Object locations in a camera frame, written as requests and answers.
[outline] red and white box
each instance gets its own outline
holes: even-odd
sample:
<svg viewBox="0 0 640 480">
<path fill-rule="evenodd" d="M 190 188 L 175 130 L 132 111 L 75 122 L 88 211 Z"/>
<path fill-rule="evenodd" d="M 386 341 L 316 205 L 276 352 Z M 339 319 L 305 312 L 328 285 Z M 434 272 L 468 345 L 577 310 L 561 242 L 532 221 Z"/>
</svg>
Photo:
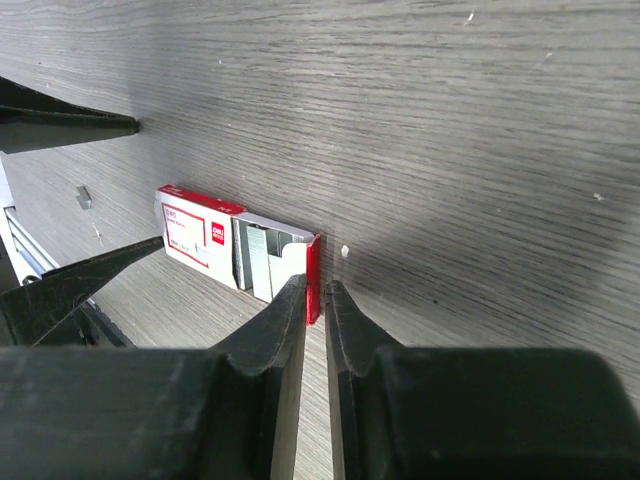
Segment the red and white box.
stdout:
<svg viewBox="0 0 640 480">
<path fill-rule="evenodd" d="M 165 185 L 156 215 L 167 254 L 233 289 L 270 301 L 291 275 L 307 276 L 307 324 L 320 314 L 320 235 L 218 198 Z"/>
</svg>

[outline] gray metal piece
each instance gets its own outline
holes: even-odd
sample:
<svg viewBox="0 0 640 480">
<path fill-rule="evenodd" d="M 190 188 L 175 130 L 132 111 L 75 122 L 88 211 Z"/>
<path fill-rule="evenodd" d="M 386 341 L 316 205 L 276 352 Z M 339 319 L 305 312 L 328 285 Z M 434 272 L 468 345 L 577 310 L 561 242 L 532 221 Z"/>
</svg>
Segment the gray metal piece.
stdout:
<svg viewBox="0 0 640 480">
<path fill-rule="evenodd" d="M 240 290 L 248 290 L 253 286 L 251 279 L 251 260 L 249 259 L 249 241 L 247 239 L 247 222 L 232 219 L 233 230 L 233 268 L 236 282 Z"/>
<path fill-rule="evenodd" d="M 80 195 L 76 197 L 76 200 L 78 200 L 83 210 L 89 210 L 91 208 L 91 197 L 89 196 L 89 192 L 87 192 L 87 187 L 83 185 L 77 187 L 77 190 Z"/>
<path fill-rule="evenodd" d="M 257 225 L 247 226 L 253 296 L 265 302 L 273 300 L 269 253 L 276 253 L 278 232 Z"/>
</svg>

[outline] box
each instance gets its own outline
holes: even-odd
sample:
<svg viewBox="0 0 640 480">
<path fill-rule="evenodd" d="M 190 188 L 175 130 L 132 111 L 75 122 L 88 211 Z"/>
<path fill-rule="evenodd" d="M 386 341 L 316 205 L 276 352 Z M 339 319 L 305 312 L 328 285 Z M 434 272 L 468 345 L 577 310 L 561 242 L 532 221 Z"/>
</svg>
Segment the box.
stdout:
<svg viewBox="0 0 640 480">
<path fill-rule="evenodd" d="M 307 276 L 307 324 L 320 314 L 320 236 L 246 208 L 165 185 L 155 210 L 167 254 L 224 285 L 270 302 Z"/>
</svg>

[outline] black object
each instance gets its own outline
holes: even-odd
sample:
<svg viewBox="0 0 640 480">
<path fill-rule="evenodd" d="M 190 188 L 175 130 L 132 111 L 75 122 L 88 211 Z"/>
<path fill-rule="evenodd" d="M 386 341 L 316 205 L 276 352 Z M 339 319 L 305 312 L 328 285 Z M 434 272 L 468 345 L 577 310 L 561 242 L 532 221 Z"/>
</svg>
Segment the black object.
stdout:
<svg viewBox="0 0 640 480">
<path fill-rule="evenodd" d="M 8 348 L 5 478 L 291 479 L 306 279 L 209 350 Z"/>
<path fill-rule="evenodd" d="M 638 418 L 594 354 L 403 347 L 340 282 L 326 329 L 336 480 L 638 478 Z"/>
<path fill-rule="evenodd" d="M 113 277 L 162 246 L 162 237 L 150 238 L 52 270 L 41 280 L 4 292 L 0 295 L 2 343 L 35 345 L 51 332 L 56 339 L 53 343 L 58 344 L 60 330 L 53 332 L 56 327 L 66 328 L 61 323 Z"/>
<path fill-rule="evenodd" d="M 0 151 L 26 152 L 133 135 L 135 118 L 72 105 L 0 77 Z"/>
</svg>

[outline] opened box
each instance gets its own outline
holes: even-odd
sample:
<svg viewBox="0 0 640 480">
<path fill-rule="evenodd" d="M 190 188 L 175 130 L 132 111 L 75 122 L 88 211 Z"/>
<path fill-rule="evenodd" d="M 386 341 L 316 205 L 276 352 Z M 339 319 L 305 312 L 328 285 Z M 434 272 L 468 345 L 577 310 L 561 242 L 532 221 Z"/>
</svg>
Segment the opened box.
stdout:
<svg viewBox="0 0 640 480">
<path fill-rule="evenodd" d="M 170 257 L 271 302 L 292 275 L 307 276 L 307 324 L 320 314 L 320 236 L 246 208 L 165 185 L 156 215 Z"/>
</svg>

